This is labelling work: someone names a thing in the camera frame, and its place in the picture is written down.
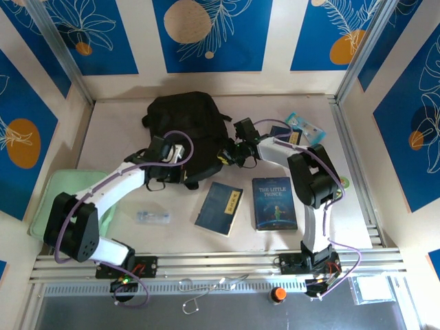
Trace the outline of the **large dark blue yellow-label book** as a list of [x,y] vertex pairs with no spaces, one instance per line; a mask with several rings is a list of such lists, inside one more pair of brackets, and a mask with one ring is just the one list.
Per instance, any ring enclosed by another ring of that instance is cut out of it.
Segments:
[[195,226],[229,237],[242,197],[242,188],[212,182]]

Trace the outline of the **small clear plastic packet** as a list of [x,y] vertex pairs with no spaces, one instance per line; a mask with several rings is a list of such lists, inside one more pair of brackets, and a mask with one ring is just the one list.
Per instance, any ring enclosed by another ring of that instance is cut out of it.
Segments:
[[171,222],[171,216],[167,212],[149,212],[143,210],[137,212],[135,220],[141,224],[162,226]]

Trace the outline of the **black backpack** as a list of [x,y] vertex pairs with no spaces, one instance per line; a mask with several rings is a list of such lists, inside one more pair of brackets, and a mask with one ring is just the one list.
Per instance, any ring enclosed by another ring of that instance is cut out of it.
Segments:
[[150,135],[164,137],[170,131],[185,133],[194,145],[190,150],[189,141],[178,134],[167,138],[184,147],[183,157],[189,160],[181,165],[179,183],[189,190],[199,188],[199,182],[218,173],[223,163],[217,153],[224,149],[229,140],[226,122],[231,117],[223,115],[212,97],[201,91],[180,93],[156,98],[142,118],[142,124]]

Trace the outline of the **Little Prince book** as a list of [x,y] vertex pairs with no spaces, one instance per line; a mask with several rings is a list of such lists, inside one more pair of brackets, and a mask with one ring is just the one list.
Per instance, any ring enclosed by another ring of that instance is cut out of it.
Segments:
[[298,229],[290,178],[254,178],[252,193],[257,232]]

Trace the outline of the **mint green pencil case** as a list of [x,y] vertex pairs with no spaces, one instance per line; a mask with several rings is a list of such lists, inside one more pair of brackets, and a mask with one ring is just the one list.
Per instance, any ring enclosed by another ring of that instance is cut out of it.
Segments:
[[98,170],[65,169],[54,172],[47,182],[41,202],[32,219],[30,235],[43,242],[52,204],[57,195],[77,193],[93,186],[106,176],[105,172]]

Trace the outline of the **light blue plastic packet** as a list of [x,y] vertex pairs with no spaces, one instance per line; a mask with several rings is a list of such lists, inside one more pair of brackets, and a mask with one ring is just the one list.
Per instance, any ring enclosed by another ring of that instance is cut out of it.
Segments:
[[310,145],[319,144],[326,137],[326,133],[322,129],[295,112],[285,119],[285,123],[293,129],[300,129]]

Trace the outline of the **black left base connector block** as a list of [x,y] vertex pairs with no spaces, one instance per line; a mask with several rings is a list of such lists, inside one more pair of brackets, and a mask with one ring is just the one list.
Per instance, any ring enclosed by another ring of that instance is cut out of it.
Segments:
[[121,277],[110,284],[110,292],[133,292],[138,288],[138,284],[130,277]]

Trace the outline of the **black base connector block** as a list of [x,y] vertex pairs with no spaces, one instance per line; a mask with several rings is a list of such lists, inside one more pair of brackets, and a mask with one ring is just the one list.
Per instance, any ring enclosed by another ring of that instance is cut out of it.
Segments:
[[319,298],[325,292],[327,292],[336,283],[337,278],[321,278],[314,280],[306,280],[306,292],[305,294],[311,298]]
[[121,277],[110,284],[110,292],[133,292],[138,288],[138,284],[130,277]]

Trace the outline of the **orange emergency stop button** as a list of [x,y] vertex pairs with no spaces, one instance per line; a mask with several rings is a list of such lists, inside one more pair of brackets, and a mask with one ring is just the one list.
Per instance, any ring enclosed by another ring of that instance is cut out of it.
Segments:
[[282,287],[274,287],[268,294],[269,301],[273,305],[279,305],[285,301],[287,292]]

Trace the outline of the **black right base connector block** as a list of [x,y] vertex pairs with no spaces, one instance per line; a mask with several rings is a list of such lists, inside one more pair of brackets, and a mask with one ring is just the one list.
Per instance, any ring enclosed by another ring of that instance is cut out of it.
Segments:
[[321,278],[314,280],[306,280],[306,292],[305,294],[311,298],[319,298],[325,292],[327,292],[336,283],[337,278]]

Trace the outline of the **clear bag with white card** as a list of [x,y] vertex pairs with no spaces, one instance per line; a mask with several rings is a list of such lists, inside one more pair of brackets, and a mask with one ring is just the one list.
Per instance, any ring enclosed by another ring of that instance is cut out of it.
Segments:
[[353,276],[349,278],[349,285],[356,305],[395,301],[395,294],[387,276]]

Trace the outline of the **aluminium table edge rail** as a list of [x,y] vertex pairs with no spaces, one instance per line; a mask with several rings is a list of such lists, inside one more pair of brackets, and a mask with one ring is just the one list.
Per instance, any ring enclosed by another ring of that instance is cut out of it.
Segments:
[[[275,266],[275,252],[218,252],[158,254],[156,279],[208,279],[215,276],[270,278],[281,275]],[[30,274],[31,283],[67,283],[94,281],[97,266],[91,262],[70,261],[58,264],[51,256],[38,256]],[[363,249],[356,274],[405,272],[403,258],[397,248]]]

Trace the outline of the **aluminium side rail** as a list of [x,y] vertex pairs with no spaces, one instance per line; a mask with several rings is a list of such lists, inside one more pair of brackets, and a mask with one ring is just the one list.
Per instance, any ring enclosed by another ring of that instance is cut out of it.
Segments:
[[395,243],[390,239],[387,233],[384,231],[382,221],[378,213],[378,209],[370,194],[368,184],[364,177],[362,165],[356,151],[355,142],[352,139],[349,125],[344,116],[343,109],[337,103],[336,98],[332,95],[327,96],[329,106],[335,127],[338,131],[342,149],[346,157],[346,161],[351,174],[351,185],[354,187],[357,199],[360,203],[360,209],[367,229],[375,229],[377,234],[376,239],[371,239],[374,248],[395,248]]

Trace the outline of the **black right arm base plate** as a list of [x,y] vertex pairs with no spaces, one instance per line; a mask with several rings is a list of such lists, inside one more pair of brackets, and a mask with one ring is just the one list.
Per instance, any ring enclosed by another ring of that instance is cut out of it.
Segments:
[[339,256],[332,252],[322,261],[312,263],[311,257],[302,253],[283,253],[278,256],[282,275],[305,275],[305,274],[341,274]]

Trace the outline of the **aluminium frame post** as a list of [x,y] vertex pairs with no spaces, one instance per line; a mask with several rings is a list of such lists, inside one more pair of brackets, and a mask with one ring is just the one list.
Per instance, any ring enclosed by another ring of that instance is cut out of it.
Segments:
[[44,5],[40,0],[23,0],[23,2],[45,42],[63,68],[63,71],[82,98],[88,105],[93,107],[95,101],[83,80],[83,75]]
[[366,60],[375,47],[378,38],[382,35],[382,32],[398,2],[399,0],[381,0],[379,8],[371,20],[371,24],[366,30],[364,38],[361,40],[360,47],[354,54],[342,82],[334,94],[335,103],[337,105],[341,105],[350,92],[353,83],[357,80],[360,70],[363,68]]

